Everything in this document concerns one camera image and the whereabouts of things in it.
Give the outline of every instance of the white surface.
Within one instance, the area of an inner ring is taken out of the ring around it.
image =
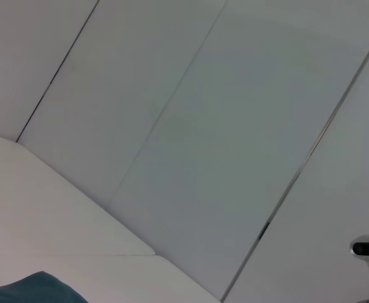
[[[19,144],[0,138],[0,255],[154,254]]]
[[[226,303],[369,298],[349,243],[369,234],[369,62],[240,275]]]
[[[0,136],[18,137],[95,3],[0,1]]]
[[[42,270],[93,303],[218,303],[158,256],[0,257],[0,285]]]
[[[230,1],[108,208],[217,298],[369,50],[350,5]]]
[[[20,143],[108,203],[223,0],[102,0]]]

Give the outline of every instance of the white wall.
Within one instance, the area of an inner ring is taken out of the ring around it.
[[[20,141],[217,298],[369,50],[368,2],[230,0],[175,91],[222,7],[101,1]]]
[[[95,3],[0,1],[0,136],[21,133]]]
[[[369,61],[226,303],[369,298],[349,243],[369,234]]]

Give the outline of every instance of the teal fabric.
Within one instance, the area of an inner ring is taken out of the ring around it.
[[[87,303],[80,294],[41,271],[0,287],[0,303]]]

